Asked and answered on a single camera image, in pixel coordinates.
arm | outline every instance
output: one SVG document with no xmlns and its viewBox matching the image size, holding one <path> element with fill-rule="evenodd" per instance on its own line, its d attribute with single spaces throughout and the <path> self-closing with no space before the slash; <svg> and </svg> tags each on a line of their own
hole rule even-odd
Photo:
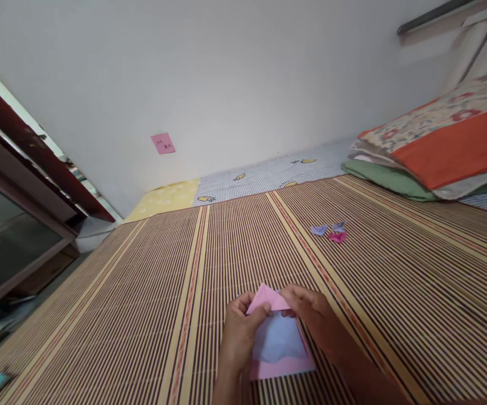
<svg viewBox="0 0 487 405">
<path fill-rule="evenodd" d="M 214 387 L 214 405 L 245 404 L 249 400 L 249 366 L 255 332 L 271 309 L 270 304 L 264 304 L 245 316 L 254 297 L 254 293 L 246 292 L 227 305 Z"/>
<path fill-rule="evenodd" d="M 300 317 L 361 403 L 408 403 L 403 393 L 360 350 L 324 294 L 298 285 L 289 285 L 280 294 L 294 311 L 284 312 L 283 316 Z"/>
</svg>

folded paper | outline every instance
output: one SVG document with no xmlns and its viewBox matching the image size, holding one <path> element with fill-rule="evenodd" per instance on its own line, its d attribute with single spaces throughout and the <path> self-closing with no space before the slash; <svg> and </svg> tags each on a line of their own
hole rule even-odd
<svg viewBox="0 0 487 405">
<path fill-rule="evenodd" d="M 330 239 L 331 241 L 337 242 L 337 243 L 342 243 L 346 239 L 346 232 L 330 233 L 328 235 L 328 239 Z"/>
<path fill-rule="evenodd" d="M 338 224 L 332 224 L 332 232 L 345 232 L 345 224 L 345 220 Z"/>
<path fill-rule="evenodd" d="M 249 315 L 255 310 L 256 307 L 259 307 L 265 303 L 270 303 L 272 306 L 272 311 L 290 309 L 287 301 L 285 301 L 283 297 L 281 297 L 276 291 L 272 290 L 266 284 L 262 283 L 259 290 L 255 294 L 255 298 L 253 298 L 253 301 L 249 305 L 246 314 Z"/>
<path fill-rule="evenodd" d="M 324 235 L 327 229 L 328 229 L 328 225 L 323 225 L 321 227 L 311 228 L 311 233 L 318 236 L 322 236 Z"/>
<path fill-rule="evenodd" d="M 256 331 L 253 359 L 276 363 L 287 356 L 305 358 L 307 352 L 296 319 L 275 312 Z"/>
<path fill-rule="evenodd" d="M 279 316 L 281 319 L 290 320 L 292 322 L 292 325 L 296 325 L 298 331 L 298 337 L 296 339 L 296 337 L 293 336 L 293 340 L 291 342 L 292 349 L 289 349 L 288 351 L 290 351 L 291 353 L 296 353 L 298 356 L 301 357 L 292 357 L 290 355 L 287 355 L 274 363 L 268 363 L 264 360 L 253 359 L 251 363 L 250 374 L 249 374 L 249 379 L 251 381 L 281 377 L 281 376 L 291 375 L 291 374 L 299 374 L 299 373 L 315 370 L 315 364 L 313 362 L 311 352 L 309 351 L 309 347 L 307 346 L 305 339 L 303 339 L 302 337 L 301 330 L 298 327 L 296 320 L 292 318 L 283 318 L 279 313 L 274 314 L 274 316 Z M 272 328 L 272 326 L 270 325 L 270 328 L 272 329 L 273 332 L 279 333 L 279 331 L 276 331 L 277 328 L 275 326 L 273 326 Z M 295 343 L 294 340 L 301 342 L 305 350 L 305 355 L 303 355 L 303 352 L 301 351 L 301 347 L 299 349 L 296 349 L 297 343 Z M 265 356 L 265 358 L 268 358 L 269 360 L 272 360 L 273 357 L 274 355 Z"/>
</svg>

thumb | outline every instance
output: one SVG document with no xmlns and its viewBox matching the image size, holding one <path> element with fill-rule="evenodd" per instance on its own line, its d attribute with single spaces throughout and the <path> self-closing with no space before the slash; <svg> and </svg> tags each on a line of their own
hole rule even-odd
<svg viewBox="0 0 487 405">
<path fill-rule="evenodd" d="M 256 307 L 252 314 L 247 317 L 247 321 L 251 325 L 253 332 L 264 322 L 271 310 L 272 306 L 270 303 L 265 303 Z"/>
</svg>

yellow sheet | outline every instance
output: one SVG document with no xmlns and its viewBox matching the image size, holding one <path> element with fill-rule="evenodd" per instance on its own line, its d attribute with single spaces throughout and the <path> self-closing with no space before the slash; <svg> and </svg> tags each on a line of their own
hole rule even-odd
<svg viewBox="0 0 487 405">
<path fill-rule="evenodd" d="M 199 189 L 199 182 L 200 177 L 149 191 L 123 223 L 140 221 L 162 212 L 176 211 L 193 206 Z"/>
</svg>

striped mat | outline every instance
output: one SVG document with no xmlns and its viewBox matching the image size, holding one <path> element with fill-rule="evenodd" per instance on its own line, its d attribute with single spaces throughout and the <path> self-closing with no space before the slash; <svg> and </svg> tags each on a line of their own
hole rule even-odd
<svg viewBox="0 0 487 405">
<path fill-rule="evenodd" d="M 225 305 L 261 282 L 326 294 L 412 402 L 487 398 L 487 212 L 346 175 L 120 226 L 0 348 L 0 404 L 210 403 Z M 354 403 L 304 335 L 317 371 L 254 403 Z"/>
</svg>

